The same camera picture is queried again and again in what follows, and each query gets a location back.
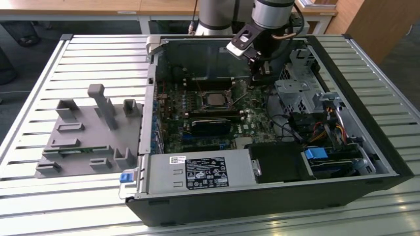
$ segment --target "barcode sticker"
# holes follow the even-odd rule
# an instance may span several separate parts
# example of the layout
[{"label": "barcode sticker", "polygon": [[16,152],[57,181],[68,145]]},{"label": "barcode sticker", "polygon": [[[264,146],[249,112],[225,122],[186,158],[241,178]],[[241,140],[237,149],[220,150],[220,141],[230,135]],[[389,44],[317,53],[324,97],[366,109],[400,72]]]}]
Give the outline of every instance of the barcode sticker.
[{"label": "barcode sticker", "polygon": [[184,164],[185,156],[172,156],[169,157],[169,164]]}]

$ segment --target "floor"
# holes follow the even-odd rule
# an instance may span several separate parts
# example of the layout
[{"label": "floor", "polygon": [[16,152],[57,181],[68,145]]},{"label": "floor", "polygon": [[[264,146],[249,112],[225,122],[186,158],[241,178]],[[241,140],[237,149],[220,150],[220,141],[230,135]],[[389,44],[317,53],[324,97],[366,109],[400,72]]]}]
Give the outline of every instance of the floor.
[{"label": "floor", "polygon": [[[41,42],[33,47],[22,48],[13,41],[2,27],[0,27],[0,47],[17,70],[18,77],[9,84],[0,86],[0,142],[2,141],[9,127],[14,121],[20,108],[25,102],[30,89],[41,74],[44,65],[49,59],[60,35],[73,34],[138,34],[138,23],[133,21],[114,22],[52,22],[52,29],[45,29],[42,22],[36,26]],[[393,51],[378,65],[389,79],[405,94],[413,105],[420,109],[420,22],[413,25],[412,32],[405,36]]]}]

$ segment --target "sticker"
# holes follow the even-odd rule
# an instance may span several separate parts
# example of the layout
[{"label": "sticker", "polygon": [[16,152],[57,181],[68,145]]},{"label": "sticker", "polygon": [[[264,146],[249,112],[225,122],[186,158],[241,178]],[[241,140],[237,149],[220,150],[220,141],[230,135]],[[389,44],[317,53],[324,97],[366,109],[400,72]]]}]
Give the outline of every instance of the sticker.
[{"label": "sticker", "polygon": [[184,162],[189,190],[229,186],[224,157],[184,159]]},{"label": "sticker", "polygon": [[226,53],[228,50],[226,50],[225,48],[218,48],[218,52],[220,52],[220,53]]},{"label": "sticker", "polygon": [[185,156],[172,156],[169,157],[169,164],[184,164]]},{"label": "sticker", "polygon": [[136,11],[118,11],[118,14],[137,14]]}]

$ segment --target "aluminum worktable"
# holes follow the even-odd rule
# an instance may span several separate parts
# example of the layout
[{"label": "aluminum worktable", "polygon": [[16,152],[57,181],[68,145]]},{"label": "aluminum worktable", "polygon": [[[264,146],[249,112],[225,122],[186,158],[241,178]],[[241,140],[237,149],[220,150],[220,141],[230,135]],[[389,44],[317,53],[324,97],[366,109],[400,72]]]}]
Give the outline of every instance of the aluminum worktable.
[{"label": "aluminum worktable", "polygon": [[[92,105],[101,83],[113,104],[142,102],[144,35],[61,40],[0,147],[0,235],[389,235],[420,231],[420,114],[352,39],[317,37],[416,177],[346,206],[149,228],[118,198],[118,175],[33,178],[58,99]],[[329,89],[334,87],[325,80]]]}]

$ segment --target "wooden cabinet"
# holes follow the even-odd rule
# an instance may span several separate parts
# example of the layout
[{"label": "wooden cabinet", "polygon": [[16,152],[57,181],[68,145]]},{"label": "wooden cabinet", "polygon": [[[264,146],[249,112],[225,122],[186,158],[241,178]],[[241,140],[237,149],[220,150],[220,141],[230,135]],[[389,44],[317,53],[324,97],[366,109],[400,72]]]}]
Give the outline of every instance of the wooden cabinet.
[{"label": "wooden cabinet", "polygon": [[325,33],[352,35],[378,64],[420,17],[420,0],[338,0],[336,10]]}]

